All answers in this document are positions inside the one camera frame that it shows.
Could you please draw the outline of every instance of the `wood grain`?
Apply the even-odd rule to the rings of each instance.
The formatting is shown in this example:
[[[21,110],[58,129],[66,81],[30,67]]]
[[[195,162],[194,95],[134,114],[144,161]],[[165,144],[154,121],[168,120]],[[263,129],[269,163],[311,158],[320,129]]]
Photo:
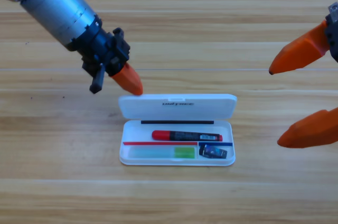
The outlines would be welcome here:
[[[276,144],[295,121],[337,104],[327,55],[270,76],[281,48],[335,0],[87,0],[126,31],[145,93],[229,93],[230,167],[138,167],[118,158],[124,123],[105,79],[97,95],[77,53],[19,4],[0,0],[0,223],[338,222],[338,145]]]

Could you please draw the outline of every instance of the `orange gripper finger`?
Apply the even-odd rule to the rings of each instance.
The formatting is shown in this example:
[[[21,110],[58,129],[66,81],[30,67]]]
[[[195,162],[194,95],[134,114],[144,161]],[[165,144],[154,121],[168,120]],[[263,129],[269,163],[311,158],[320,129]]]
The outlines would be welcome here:
[[[272,62],[269,73],[303,68],[325,55],[330,49],[325,36],[326,21],[286,45]]]
[[[278,140],[288,148],[328,145],[338,141],[338,108],[320,110],[290,126]]]
[[[133,95],[143,94],[143,86],[137,72],[128,63],[112,78],[125,90]]]

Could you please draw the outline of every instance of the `red marker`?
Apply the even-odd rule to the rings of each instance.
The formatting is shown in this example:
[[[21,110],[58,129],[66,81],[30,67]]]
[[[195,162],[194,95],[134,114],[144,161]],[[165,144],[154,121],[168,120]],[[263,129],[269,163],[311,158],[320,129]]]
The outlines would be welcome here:
[[[172,130],[155,130],[152,137],[156,141],[223,141],[222,135],[219,134],[175,132]]]

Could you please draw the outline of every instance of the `green eraser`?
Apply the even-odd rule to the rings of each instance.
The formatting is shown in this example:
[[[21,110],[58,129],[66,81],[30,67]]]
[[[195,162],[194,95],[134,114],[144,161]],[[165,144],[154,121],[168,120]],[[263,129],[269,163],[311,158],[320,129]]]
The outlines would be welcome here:
[[[175,147],[175,158],[195,159],[194,147]]]

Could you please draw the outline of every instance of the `robotic arm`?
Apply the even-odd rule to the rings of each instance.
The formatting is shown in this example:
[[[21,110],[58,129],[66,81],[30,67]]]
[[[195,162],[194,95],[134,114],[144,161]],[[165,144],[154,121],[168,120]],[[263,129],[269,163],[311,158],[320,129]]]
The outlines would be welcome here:
[[[81,54],[82,68],[93,77],[93,94],[102,89],[105,72],[124,90],[134,95],[143,93],[138,74],[127,63],[130,46],[123,30],[107,33],[85,0],[9,1],[19,2],[67,50]]]
[[[270,74],[303,68],[330,51],[338,62],[338,3],[328,7],[329,14],[317,27],[286,45],[273,60]],[[294,123],[278,144],[288,148],[328,145],[338,141],[338,108],[320,110]]]

